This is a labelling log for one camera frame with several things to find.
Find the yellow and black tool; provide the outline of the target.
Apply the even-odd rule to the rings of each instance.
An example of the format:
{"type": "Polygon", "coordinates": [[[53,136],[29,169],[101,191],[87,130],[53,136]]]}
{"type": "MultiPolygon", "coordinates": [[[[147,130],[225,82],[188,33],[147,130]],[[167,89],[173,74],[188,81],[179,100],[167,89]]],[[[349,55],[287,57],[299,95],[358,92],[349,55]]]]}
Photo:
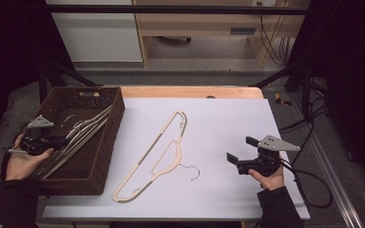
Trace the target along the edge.
{"type": "Polygon", "coordinates": [[[275,102],[278,105],[285,105],[285,106],[292,106],[291,102],[285,102],[281,99],[280,94],[279,93],[275,93],[275,102]]]}

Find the light wooden desk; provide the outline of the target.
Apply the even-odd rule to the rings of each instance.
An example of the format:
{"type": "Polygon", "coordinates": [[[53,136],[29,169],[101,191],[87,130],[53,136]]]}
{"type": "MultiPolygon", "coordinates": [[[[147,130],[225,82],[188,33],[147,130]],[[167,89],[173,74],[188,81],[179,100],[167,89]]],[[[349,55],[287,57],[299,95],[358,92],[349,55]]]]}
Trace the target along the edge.
{"type": "MultiPolygon", "coordinates": [[[[311,0],[131,0],[135,6],[301,7],[311,0]]],[[[264,67],[278,38],[298,36],[302,15],[137,13],[138,31],[147,37],[241,36],[264,67]]]]}

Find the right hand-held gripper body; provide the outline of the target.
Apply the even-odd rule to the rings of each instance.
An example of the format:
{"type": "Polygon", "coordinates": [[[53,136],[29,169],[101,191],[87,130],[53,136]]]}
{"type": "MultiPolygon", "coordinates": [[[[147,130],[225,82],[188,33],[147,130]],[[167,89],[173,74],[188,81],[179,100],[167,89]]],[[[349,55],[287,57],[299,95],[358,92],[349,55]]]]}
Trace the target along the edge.
{"type": "Polygon", "coordinates": [[[267,135],[259,141],[258,157],[253,160],[238,161],[236,167],[240,175],[248,175],[250,169],[256,170],[264,177],[274,174],[280,167],[280,151],[296,151],[300,147],[283,141],[271,135],[267,135]]]}

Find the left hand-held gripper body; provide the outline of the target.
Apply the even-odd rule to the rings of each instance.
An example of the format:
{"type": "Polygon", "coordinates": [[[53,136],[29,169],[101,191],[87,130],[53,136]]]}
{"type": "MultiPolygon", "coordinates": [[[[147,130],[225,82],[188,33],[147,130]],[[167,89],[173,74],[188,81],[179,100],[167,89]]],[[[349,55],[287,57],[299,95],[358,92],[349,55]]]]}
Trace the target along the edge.
{"type": "Polygon", "coordinates": [[[50,132],[54,123],[42,115],[37,116],[27,124],[26,133],[22,137],[20,147],[31,156],[41,155],[46,150],[53,148],[59,150],[67,145],[65,136],[54,136],[50,132]]]}

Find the white cabinet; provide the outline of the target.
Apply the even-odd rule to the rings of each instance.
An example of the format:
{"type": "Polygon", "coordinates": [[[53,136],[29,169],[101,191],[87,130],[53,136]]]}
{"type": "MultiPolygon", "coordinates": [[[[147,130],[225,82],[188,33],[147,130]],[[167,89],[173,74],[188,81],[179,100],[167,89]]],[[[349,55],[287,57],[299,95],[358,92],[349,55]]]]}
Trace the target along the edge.
{"type": "Polygon", "coordinates": [[[133,13],[53,13],[73,62],[141,62],[133,13]]]}

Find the wooden table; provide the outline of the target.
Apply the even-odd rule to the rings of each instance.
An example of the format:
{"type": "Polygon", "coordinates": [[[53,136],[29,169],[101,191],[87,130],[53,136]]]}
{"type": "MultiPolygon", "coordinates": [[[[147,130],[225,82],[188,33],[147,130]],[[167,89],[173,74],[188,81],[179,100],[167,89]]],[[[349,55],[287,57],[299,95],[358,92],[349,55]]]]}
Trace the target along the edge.
{"type": "Polygon", "coordinates": [[[263,99],[261,90],[248,86],[122,86],[125,98],[263,99]]]}

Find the aluminium rail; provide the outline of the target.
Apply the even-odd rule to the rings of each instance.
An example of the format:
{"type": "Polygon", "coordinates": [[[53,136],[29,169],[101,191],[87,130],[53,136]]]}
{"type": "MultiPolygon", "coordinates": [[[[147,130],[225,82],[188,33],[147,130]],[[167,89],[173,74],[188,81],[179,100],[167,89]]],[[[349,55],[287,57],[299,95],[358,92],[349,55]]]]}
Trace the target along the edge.
{"type": "Polygon", "coordinates": [[[306,127],[309,143],[312,145],[317,163],[333,194],[336,206],[348,228],[363,228],[362,221],[354,208],[336,170],[311,126],[306,127]]]}

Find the black metal stand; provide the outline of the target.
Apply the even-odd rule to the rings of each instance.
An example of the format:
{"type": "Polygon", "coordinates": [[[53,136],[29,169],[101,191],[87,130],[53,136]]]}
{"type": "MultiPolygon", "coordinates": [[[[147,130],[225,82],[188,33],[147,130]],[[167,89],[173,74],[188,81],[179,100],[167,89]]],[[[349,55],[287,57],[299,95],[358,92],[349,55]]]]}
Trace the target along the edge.
{"type": "Polygon", "coordinates": [[[255,83],[253,87],[263,88],[273,83],[283,76],[288,76],[284,88],[288,92],[296,91],[300,86],[301,90],[301,114],[307,119],[311,119],[310,111],[310,90],[311,90],[311,71],[306,64],[302,62],[294,62],[286,66],[284,69],[274,73],[268,78],[255,83]]]}
{"type": "Polygon", "coordinates": [[[67,83],[63,78],[64,75],[80,82],[84,86],[99,86],[99,84],[96,84],[78,74],[74,69],[63,66],[56,61],[46,60],[38,69],[40,103],[42,103],[48,96],[48,84],[53,87],[67,86],[67,83]]]}

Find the person's right hand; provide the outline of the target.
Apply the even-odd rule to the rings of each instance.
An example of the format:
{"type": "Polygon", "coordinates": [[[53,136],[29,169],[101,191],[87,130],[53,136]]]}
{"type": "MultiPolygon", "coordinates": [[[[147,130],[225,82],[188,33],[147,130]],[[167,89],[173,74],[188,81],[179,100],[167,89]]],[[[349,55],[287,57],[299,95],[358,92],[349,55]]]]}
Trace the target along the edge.
{"type": "Polygon", "coordinates": [[[274,174],[269,177],[264,177],[256,170],[250,169],[248,174],[258,181],[263,189],[276,190],[284,186],[283,168],[280,167],[274,174]]]}

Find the black curtain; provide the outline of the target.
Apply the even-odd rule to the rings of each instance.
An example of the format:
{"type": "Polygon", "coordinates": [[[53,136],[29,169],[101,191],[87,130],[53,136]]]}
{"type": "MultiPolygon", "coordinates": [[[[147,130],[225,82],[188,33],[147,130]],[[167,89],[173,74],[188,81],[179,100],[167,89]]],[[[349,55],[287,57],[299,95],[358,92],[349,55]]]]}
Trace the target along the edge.
{"type": "Polygon", "coordinates": [[[315,34],[309,70],[327,83],[327,103],[344,142],[365,166],[365,0],[311,0],[290,60],[315,34]]]}
{"type": "Polygon", "coordinates": [[[0,0],[0,121],[10,93],[38,78],[43,62],[73,63],[46,0],[0,0]]]}

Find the white table sheet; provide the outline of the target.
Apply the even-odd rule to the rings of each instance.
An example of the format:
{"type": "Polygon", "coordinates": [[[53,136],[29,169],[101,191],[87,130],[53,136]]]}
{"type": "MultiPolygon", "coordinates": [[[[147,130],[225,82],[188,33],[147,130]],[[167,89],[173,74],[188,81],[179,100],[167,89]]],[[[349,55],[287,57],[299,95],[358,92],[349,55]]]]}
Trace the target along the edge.
{"type": "MultiPolygon", "coordinates": [[[[228,162],[230,153],[241,160],[254,159],[255,147],[246,137],[262,140],[277,136],[270,105],[265,99],[128,99],[108,170],[106,187],[95,197],[52,197],[46,219],[83,220],[249,220],[258,219],[261,209],[259,183],[240,175],[228,162]],[[182,164],[158,177],[136,199],[119,203],[112,193],[142,156],[176,110],[187,117],[182,138],[182,164]]],[[[145,184],[141,177],[152,161],[144,161],[123,189],[128,196],[145,184]]]]}

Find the brown woven basket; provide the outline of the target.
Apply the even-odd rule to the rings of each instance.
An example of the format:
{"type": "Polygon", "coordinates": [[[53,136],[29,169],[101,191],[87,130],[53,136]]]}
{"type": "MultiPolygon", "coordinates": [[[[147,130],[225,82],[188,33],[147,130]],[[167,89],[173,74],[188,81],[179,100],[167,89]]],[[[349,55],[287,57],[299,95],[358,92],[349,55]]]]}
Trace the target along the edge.
{"type": "MultiPolygon", "coordinates": [[[[125,112],[118,87],[55,87],[40,106],[42,115],[54,123],[50,134],[67,137],[73,126],[91,119],[111,105],[106,124],[64,165],[45,180],[33,179],[42,196],[94,196],[104,192],[112,149],[125,112]]],[[[21,147],[6,153],[27,153],[21,147]]]]}

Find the person's left hand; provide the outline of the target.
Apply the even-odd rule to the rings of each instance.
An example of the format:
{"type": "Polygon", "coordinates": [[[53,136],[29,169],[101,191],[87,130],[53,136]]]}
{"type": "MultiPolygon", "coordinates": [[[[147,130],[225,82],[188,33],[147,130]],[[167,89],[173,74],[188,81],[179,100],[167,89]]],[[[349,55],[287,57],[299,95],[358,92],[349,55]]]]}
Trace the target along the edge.
{"type": "Polygon", "coordinates": [[[32,156],[26,153],[11,153],[6,166],[4,180],[13,181],[28,178],[36,170],[39,164],[47,160],[53,152],[54,149],[49,148],[38,156],[32,156]]]}

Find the black horizontal frame bar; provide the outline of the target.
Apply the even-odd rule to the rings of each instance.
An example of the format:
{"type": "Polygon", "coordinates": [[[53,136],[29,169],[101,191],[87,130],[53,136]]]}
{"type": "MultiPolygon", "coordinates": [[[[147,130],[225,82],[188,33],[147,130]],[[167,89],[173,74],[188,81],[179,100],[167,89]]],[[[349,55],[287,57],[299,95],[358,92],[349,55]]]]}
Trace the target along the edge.
{"type": "Polygon", "coordinates": [[[219,6],[125,6],[125,5],[47,5],[50,12],[61,13],[175,13],[175,14],[248,14],[306,15],[308,8],[219,7],[219,6]]]}

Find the beige plastic clothes hanger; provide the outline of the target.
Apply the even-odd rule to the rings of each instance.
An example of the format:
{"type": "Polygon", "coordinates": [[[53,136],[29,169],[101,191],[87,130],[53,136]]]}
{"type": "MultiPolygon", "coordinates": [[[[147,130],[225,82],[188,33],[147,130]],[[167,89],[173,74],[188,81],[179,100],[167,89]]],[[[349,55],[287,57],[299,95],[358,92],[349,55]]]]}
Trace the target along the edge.
{"type": "Polygon", "coordinates": [[[43,163],[32,175],[33,179],[45,180],[57,169],[64,165],[79,149],[81,149],[105,124],[107,117],[103,117],[97,123],[91,123],[77,133],[72,141],[60,151],[43,163]]]}
{"type": "Polygon", "coordinates": [[[79,133],[83,128],[87,127],[89,124],[97,123],[99,120],[101,120],[105,115],[109,113],[110,109],[111,105],[106,109],[104,109],[99,114],[97,114],[95,117],[76,123],[73,126],[73,128],[68,132],[67,139],[71,139],[72,137],[74,137],[77,133],[79,133]]]}
{"type": "Polygon", "coordinates": [[[195,165],[185,166],[182,164],[183,150],[182,140],[183,134],[187,126],[187,117],[179,109],[176,109],[164,126],[150,143],[142,156],[132,166],[124,179],[120,182],[117,188],[112,193],[112,199],[119,203],[130,202],[139,197],[142,192],[148,188],[158,177],[175,170],[178,166],[185,169],[195,168],[198,175],[192,180],[196,180],[201,172],[195,165]],[[121,196],[123,189],[129,183],[135,173],[144,167],[144,161],[150,159],[152,165],[150,168],[145,167],[145,173],[140,174],[141,177],[147,178],[145,184],[141,184],[135,188],[128,196],[121,196]]]}

